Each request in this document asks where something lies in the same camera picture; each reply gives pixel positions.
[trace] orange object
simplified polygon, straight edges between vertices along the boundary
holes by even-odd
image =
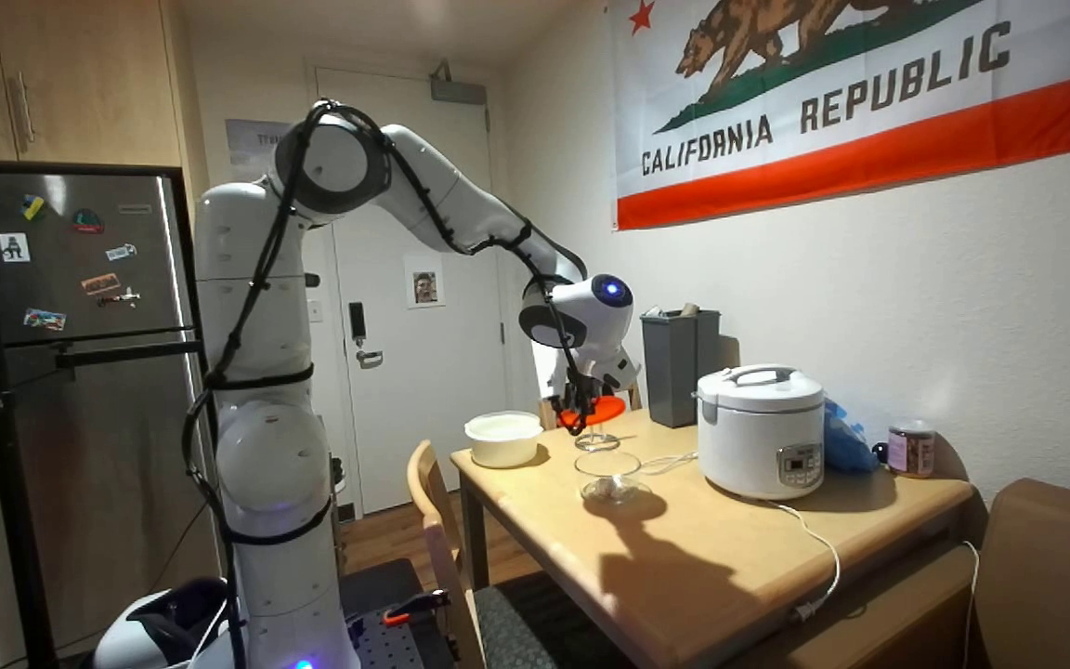
[[[615,420],[623,414],[623,403],[615,396],[601,396],[594,403],[594,410],[582,418],[582,425],[607,425],[607,420]],[[578,425],[577,420],[577,410],[560,410],[558,418],[560,425]]]

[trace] wooden table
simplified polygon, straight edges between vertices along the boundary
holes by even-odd
[[[827,477],[816,496],[789,505],[744,501],[698,474],[693,428],[623,414],[607,430],[648,469],[623,501],[578,497],[591,479],[577,474],[568,430],[546,430],[539,456],[520,469],[480,469],[457,451],[463,558],[482,586],[489,508],[635,664],[732,657],[827,590],[825,539],[845,576],[853,576],[950,528],[972,497],[967,479],[877,474]]]

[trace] blue object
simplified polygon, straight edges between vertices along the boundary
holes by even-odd
[[[877,474],[867,443],[867,425],[827,397],[825,407],[825,469],[827,474]]]

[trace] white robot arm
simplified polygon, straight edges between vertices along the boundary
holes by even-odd
[[[438,254],[510,248],[531,273],[523,335],[560,351],[558,397],[578,418],[568,430],[586,425],[607,389],[635,377],[619,351],[633,290],[615,277],[586,277],[578,257],[473,187],[412,130],[374,127],[355,108],[321,101],[280,142],[276,171],[208,189],[196,218],[196,295],[218,414],[212,477],[196,485],[228,539],[238,605],[212,622],[167,622],[173,610],[208,605],[173,602],[194,586],[150,595],[100,638],[100,669],[173,664],[184,662],[184,648],[184,664],[206,669],[355,664],[326,533],[331,455],[310,414],[300,238],[321,217],[374,201]]]

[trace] red star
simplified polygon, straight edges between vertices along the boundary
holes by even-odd
[[[633,34],[650,30],[650,12],[653,12],[653,0],[638,0],[633,15]]]

